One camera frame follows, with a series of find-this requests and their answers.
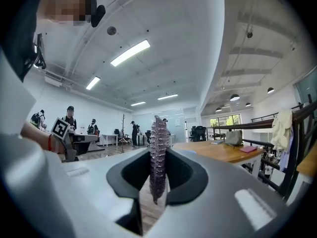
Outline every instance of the white ceiling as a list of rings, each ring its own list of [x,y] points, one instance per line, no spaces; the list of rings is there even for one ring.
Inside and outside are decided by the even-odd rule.
[[[285,70],[291,62],[289,57],[303,52],[296,48],[291,53],[292,44],[305,46],[303,26],[283,0],[240,0],[241,3],[232,4],[237,7],[237,13],[232,15],[237,22],[232,26],[236,29],[235,42],[232,41],[226,65],[218,66],[211,74],[216,83],[210,84],[211,79],[205,78],[212,68],[199,63],[202,56],[210,56],[214,49],[201,45],[210,26],[197,16],[195,9],[201,11],[201,4],[210,5],[211,1],[98,0],[98,4],[106,7],[106,14],[97,28],[88,23],[73,27],[41,22],[37,32],[44,36],[47,72],[61,80],[68,90],[134,111],[175,101],[202,105],[202,82],[209,82],[208,87],[212,88],[206,95],[202,115],[214,114],[217,107],[229,104],[233,93],[241,99],[239,105],[234,103],[228,111],[244,109],[246,102],[255,104],[255,95],[258,98],[260,90],[270,85],[270,77],[278,70]],[[215,6],[212,11],[221,8]],[[211,22],[213,26],[221,24],[216,19]],[[248,23],[253,32],[250,39],[245,37]],[[117,29],[113,36],[106,32],[110,26]],[[229,34],[232,33],[224,32],[223,36]],[[145,39],[150,48],[117,67],[110,64]],[[101,80],[88,91],[85,88],[94,76]],[[177,98],[157,100],[175,93],[179,95]],[[140,101],[146,104],[131,107]]]

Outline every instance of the purple textured object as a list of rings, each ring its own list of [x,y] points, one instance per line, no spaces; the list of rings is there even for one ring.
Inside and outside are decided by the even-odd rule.
[[[155,116],[150,139],[150,191],[155,204],[158,204],[158,199],[165,191],[165,151],[168,146],[168,140],[166,124],[158,116]]]

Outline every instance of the white desk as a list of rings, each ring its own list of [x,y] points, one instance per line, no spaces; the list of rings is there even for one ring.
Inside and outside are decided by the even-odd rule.
[[[171,134],[169,136],[169,145],[173,146],[173,137],[174,137],[174,144],[176,143],[176,134]]]
[[[112,145],[113,145],[113,141],[114,141],[114,138],[115,138],[116,139],[116,145],[118,146],[118,135],[117,134],[102,135],[102,136],[106,139],[106,147],[108,147],[108,137],[112,138]]]

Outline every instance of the floor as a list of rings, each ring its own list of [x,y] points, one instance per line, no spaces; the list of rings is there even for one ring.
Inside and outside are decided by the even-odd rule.
[[[144,148],[145,146],[132,147],[132,144],[124,145],[124,152],[129,152],[135,149]],[[78,157],[79,160],[90,160],[98,158],[111,158],[112,155],[121,154],[122,148],[121,145],[112,146],[108,145],[104,151],[92,152],[83,154]],[[150,193],[150,183],[149,178],[144,183],[142,189],[140,190],[140,204],[141,204],[141,214],[142,214],[142,224],[143,224],[143,234],[145,234],[153,224],[159,219],[164,211],[165,199],[166,199],[166,190],[163,196],[158,200],[158,204],[153,203],[153,198]]]

